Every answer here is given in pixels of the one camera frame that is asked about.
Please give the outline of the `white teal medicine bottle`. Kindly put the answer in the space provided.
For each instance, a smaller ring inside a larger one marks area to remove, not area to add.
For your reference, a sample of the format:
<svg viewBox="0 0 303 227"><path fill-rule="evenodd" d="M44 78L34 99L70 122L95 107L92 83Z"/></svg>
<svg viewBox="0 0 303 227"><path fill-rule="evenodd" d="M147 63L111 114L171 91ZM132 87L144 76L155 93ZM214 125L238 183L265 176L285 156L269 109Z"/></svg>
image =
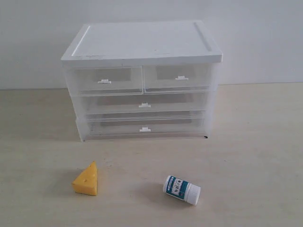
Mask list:
<svg viewBox="0 0 303 227"><path fill-rule="evenodd" d="M163 192L196 206L199 200L201 187L175 176L168 175L165 183L163 184Z"/></svg>

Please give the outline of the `clear bottom wide drawer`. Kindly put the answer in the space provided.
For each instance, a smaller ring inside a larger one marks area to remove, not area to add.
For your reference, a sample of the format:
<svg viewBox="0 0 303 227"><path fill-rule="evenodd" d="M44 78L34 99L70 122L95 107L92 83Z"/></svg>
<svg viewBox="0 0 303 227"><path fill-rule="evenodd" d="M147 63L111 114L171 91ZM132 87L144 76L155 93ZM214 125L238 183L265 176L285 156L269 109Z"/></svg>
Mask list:
<svg viewBox="0 0 303 227"><path fill-rule="evenodd" d="M135 119L107 122L89 122L89 137L155 134L155 133L204 133L203 117Z"/></svg>

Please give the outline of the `clear middle wide drawer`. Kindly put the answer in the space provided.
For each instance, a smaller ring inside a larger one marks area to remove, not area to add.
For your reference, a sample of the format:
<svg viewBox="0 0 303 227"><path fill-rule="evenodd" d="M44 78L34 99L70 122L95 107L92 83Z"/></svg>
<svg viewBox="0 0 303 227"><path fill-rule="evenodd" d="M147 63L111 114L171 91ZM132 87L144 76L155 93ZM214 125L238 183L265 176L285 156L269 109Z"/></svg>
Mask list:
<svg viewBox="0 0 303 227"><path fill-rule="evenodd" d="M198 92L131 96L87 96L80 99L79 110L83 114L200 111L206 109L211 94L211 92Z"/></svg>

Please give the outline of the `clear wide drawer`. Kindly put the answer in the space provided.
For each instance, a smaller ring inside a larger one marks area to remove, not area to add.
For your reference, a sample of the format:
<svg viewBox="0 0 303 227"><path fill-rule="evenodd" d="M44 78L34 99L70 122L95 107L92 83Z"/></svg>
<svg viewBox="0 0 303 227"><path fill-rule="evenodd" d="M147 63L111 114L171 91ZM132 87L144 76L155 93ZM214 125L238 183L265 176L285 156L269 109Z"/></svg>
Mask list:
<svg viewBox="0 0 303 227"><path fill-rule="evenodd" d="M79 110L83 114L200 111L206 109L211 94L211 92L198 92L131 96L87 96L80 99Z"/></svg>
<svg viewBox="0 0 303 227"><path fill-rule="evenodd" d="M89 137L155 134L155 133L204 133L203 117L135 119L107 122L89 122Z"/></svg>

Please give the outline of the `yellow toy cheese wedge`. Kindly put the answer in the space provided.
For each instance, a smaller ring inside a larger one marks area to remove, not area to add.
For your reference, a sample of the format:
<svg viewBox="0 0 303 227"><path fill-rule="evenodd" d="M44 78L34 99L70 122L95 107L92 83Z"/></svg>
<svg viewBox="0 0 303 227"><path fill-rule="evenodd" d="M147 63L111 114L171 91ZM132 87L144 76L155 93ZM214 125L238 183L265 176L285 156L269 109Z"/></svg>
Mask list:
<svg viewBox="0 0 303 227"><path fill-rule="evenodd" d="M76 193L97 196L98 169L96 162L93 161L71 184Z"/></svg>

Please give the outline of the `white plastic drawer cabinet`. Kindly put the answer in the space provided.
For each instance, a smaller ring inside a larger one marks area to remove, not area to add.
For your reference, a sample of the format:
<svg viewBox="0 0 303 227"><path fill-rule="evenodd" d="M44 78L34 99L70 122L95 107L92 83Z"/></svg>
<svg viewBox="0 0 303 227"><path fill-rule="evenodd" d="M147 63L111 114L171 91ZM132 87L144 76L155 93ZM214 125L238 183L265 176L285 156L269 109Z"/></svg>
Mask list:
<svg viewBox="0 0 303 227"><path fill-rule="evenodd" d="M208 90L192 92L160 92L111 96L157 95L211 92L205 110L161 111L138 113L83 114L79 110L82 97L71 96L76 126L81 141L113 137L201 136L209 137L212 124L217 79L223 53L200 20L100 23L84 25L77 33L61 61L67 74L71 69L135 68L144 66L210 64L212 83ZM204 133L155 133L89 137L89 122L143 120L158 118L203 117Z"/></svg>

